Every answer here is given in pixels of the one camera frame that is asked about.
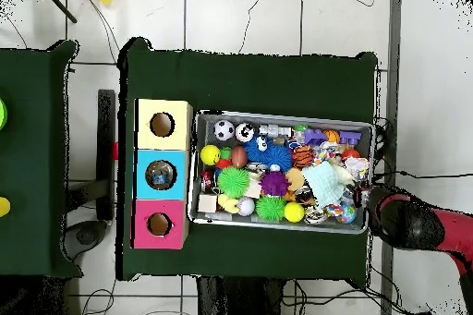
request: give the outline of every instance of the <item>yellow ball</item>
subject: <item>yellow ball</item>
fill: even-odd
[[[200,151],[200,159],[204,164],[214,165],[220,160],[220,150],[214,145],[206,145]]]
[[[10,212],[10,201],[4,197],[0,197],[0,217]]]
[[[285,218],[291,223],[300,222],[304,218],[304,208],[297,202],[289,202],[285,206]]]

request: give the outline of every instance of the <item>white wall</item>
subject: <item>white wall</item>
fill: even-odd
[[[473,16],[455,0],[402,0],[397,169],[415,175],[473,172]],[[397,185],[442,207],[473,212],[473,178]],[[442,253],[394,254],[394,281],[411,309],[466,315],[453,261]]]

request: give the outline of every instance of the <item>yellow block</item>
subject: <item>yellow block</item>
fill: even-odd
[[[152,131],[152,120],[170,119],[172,132],[164,137]],[[185,101],[138,99],[138,148],[142,150],[186,151],[189,148],[192,107]]]

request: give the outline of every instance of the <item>green table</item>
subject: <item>green table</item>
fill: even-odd
[[[61,249],[66,225],[65,73],[76,44],[48,51],[0,49],[0,274],[80,276]]]
[[[124,204],[117,210],[118,277],[147,273],[351,279],[363,286],[368,232],[355,236],[191,224],[182,250],[130,248],[133,101],[185,100],[194,110],[372,122],[376,56],[277,57],[150,49],[144,39],[132,39],[118,64],[118,201]]]

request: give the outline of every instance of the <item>green spiky ball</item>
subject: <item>green spiky ball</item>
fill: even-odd
[[[256,213],[261,219],[279,222],[285,217],[285,200],[282,197],[261,197],[256,201]]]
[[[226,167],[218,175],[217,185],[228,197],[239,199],[243,197],[249,186],[249,174],[234,166]]]

